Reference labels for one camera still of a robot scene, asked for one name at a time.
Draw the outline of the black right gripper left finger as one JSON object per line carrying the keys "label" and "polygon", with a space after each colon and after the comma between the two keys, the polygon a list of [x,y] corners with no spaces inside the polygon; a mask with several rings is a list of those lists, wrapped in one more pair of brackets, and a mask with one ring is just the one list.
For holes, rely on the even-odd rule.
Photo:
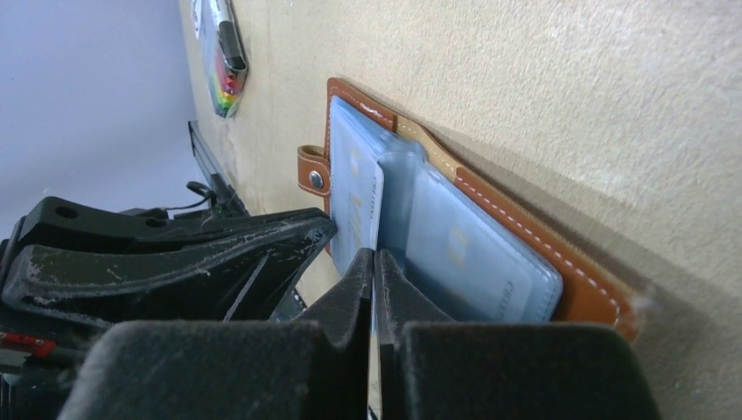
{"label": "black right gripper left finger", "polygon": [[299,317],[131,321],[85,359],[63,419],[364,419],[374,254]]}

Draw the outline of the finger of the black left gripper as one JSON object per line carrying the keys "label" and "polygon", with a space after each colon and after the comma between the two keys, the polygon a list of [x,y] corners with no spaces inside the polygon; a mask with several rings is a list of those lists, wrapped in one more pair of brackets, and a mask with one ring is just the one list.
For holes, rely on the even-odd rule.
{"label": "finger of the black left gripper", "polygon": [[267,320],[336,233],[321,210],[176,220],[124,254],[29,245],[1,294],[17,312],[108,328],[132,320]]}
{"label": "finger of the black left gripper", "polygon": [[315,221],[321,227],[325,225],[325,214],[317,208],[249,217],[209,214],[170,220],[112,213],[46,197],[18,225],[17,245],[103,254],[157,253]]}

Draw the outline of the pack of coloured markers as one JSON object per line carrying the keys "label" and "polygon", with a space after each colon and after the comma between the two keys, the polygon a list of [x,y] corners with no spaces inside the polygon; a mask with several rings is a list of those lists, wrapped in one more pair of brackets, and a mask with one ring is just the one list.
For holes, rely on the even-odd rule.
{"label": "pack of coloured markers", "polygon": [[193,0],[190,17],[199,42],[213,112],[229,118],[237,110],[249,74],[249,58],[228,0]]}

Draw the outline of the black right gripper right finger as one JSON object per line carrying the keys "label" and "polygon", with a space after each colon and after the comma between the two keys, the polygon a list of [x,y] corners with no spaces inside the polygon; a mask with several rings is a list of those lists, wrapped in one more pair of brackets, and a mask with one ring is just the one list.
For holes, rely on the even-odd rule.
{"label": "black right gripper right finger", "polygon": [[601,325],[451,320],[374,255],[385,419],[657,419],[630,346]]}

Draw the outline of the brown leather card holder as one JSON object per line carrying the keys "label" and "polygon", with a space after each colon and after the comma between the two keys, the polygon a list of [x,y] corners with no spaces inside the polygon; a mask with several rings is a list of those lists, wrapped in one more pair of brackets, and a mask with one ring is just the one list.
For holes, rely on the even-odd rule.
{"label": "brown leather card holder", "polygon": [[634,290],[547,222],[485,181],[422,124],[339,78],[327,82],[325,139],[297,151],[299,187],[338,231],[339,273],[385,249],[459,321],[587,322],[633,341]]}

